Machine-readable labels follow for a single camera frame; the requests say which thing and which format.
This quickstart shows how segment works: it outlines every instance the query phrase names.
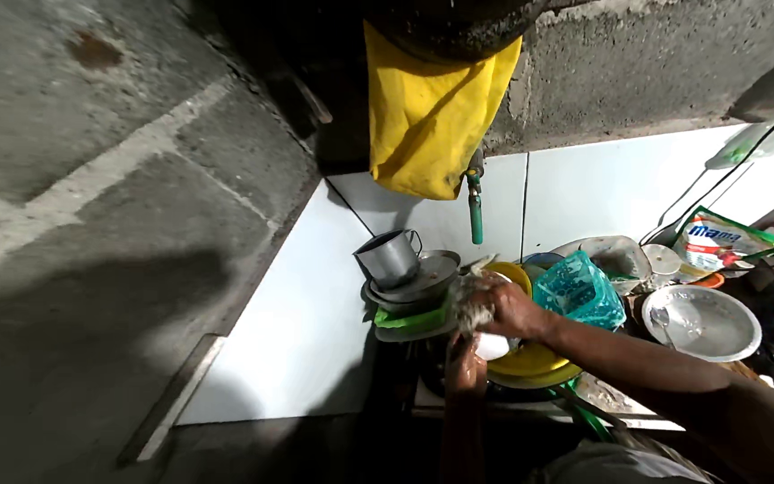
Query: teal plastic bag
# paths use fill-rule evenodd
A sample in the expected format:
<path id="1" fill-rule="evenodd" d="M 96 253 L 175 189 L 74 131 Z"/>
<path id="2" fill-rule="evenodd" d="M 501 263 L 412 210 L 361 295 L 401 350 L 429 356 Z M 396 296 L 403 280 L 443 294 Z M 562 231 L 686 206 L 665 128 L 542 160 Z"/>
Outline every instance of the teal plastic bag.
<path id="1" fill-rule="evenodd" d="M 614 330 L 626 321 L 620 296 L 585 251 L 575 251 L 533 282 L 533 302 L 571 320 Z"/>

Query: detergent pouch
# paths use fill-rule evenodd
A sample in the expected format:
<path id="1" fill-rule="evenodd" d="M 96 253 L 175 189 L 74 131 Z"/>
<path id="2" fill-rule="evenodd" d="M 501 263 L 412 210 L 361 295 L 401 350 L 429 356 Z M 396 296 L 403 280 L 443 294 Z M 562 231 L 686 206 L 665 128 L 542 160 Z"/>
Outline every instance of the detergent pouch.
<path id="1" fill-rule="evenodd" d="M 679 229 L 672 248 L 683 260 L 673 278 L 688 283 L 699 281 L 740 259 L 774 255 L 774 235 L 698 207 Z"/>
<path id="2" fill-rule="evenodd" d="M 545 309 L 613 330 L 626 321 L 620 296 L 585 251 L 575 251 L 533 282 L 533 302 Z"/>

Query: yellow plate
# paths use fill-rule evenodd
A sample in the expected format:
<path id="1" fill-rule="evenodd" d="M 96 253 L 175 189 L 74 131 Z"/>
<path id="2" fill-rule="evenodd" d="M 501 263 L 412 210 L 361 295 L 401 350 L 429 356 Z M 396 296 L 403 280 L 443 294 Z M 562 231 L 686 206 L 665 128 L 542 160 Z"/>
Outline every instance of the yellow plate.
<path id="1" fill-rule="evenodd" d="M 521 269 L 520 265 L 511 262 L 492 262 L 486 266 L 486 269 L 493 270 L 498 274 L 503 274 L 509 280 L 519 284 L 525 294 L 531 297 L 533 296 L 531 278 L 527 276 L 524 269 Z"/>
<path id="2" fill-rule="evenodd" d="M 562 368 L 550 371 L 542 376 L 522 378 L 521 376 L 502 375 L 496 371 L 492 371 L 491 368 L 489 368 L 488 378 L 498 385 L 510 387 L 511 389 L 532 390 L 545 389 L 548 387 L 553 387 L 554 385 L 560 385 L 561 383 L 572 380 L 578 376 L 581 371 L 583 371 L 581 368 L 578 368 L 574 364 L 569 363 Z"/>
<path id="3" fill-rule="evenodd" d="M 527 295 L 533 295 L 531 279 L 520 265 L 511 262 L 492 262 L 486 266 L 486 269 L 503 274 L 519 284 Z M 489 369 L 503 375 L 534 377 L 562 368 L 567 363 L 569 360 L 555 355 L 545 346 L 531 343 L 502 358 L 490 361 Z"/>

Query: yellow bag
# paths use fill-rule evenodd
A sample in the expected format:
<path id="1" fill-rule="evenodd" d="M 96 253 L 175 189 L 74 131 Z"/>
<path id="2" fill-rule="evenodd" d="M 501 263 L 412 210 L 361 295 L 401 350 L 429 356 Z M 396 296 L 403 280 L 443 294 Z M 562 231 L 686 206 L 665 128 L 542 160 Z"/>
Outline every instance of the yellow bag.
<path id="1" fill-rule="evenodd" d="M 495 118 L 521 37 L 472 65 L 418 60 L 364 22 L 372 177 L 383 187 L 455 200 L 461 176 Z"/>

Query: stain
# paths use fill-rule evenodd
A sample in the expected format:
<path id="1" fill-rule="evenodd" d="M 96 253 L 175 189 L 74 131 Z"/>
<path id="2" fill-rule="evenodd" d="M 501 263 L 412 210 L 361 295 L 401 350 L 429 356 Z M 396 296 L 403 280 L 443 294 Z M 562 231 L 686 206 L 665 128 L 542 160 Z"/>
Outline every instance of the stain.
<path id="1" fill-rule="evenodd" d="M 121 51 L 112 44 L 97 38 L 91 32 L 77 30 L 79 42 L 65 42 L 70 56 L 82 67 L 92 70 L 106 71 L 109 67 L 121 64 Z"/>

